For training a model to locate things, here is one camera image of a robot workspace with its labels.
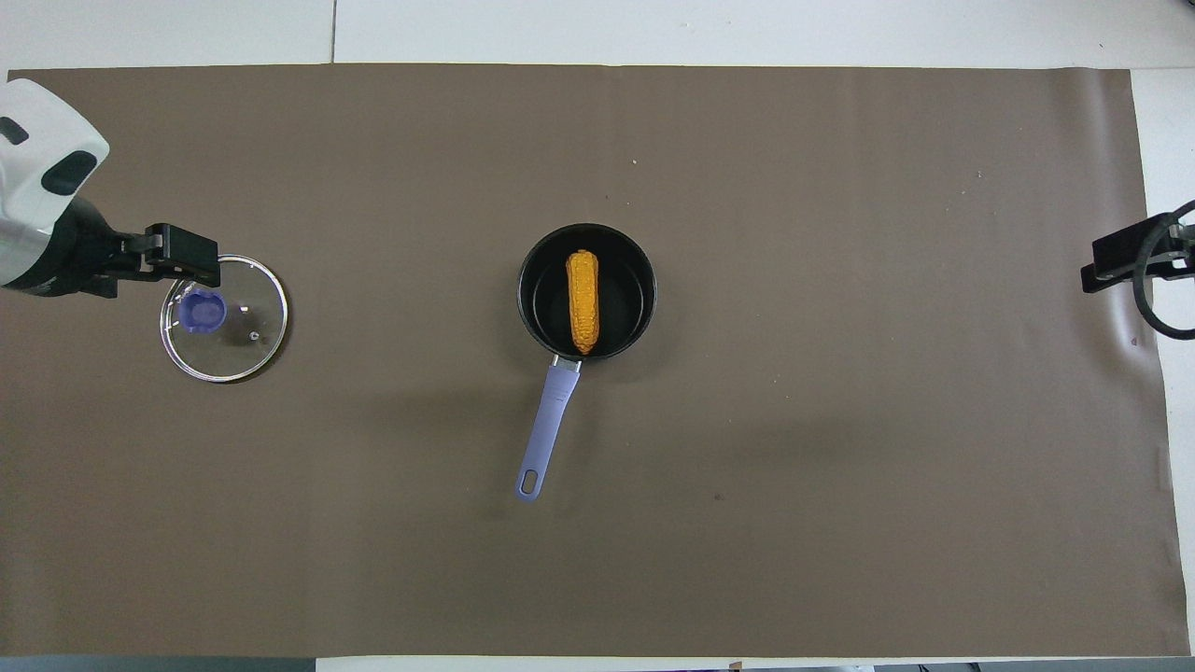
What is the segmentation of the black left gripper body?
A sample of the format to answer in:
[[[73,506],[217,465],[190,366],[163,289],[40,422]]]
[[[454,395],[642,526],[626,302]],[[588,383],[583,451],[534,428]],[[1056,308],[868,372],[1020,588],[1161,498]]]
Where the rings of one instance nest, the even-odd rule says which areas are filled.
[[[73,198],[55,221],[47,250],[14,280],[14,289],[42,298],[85,293],[115,299],[117,280],[106,276],[105,265],[118,253],[120,233],[90,201]]]

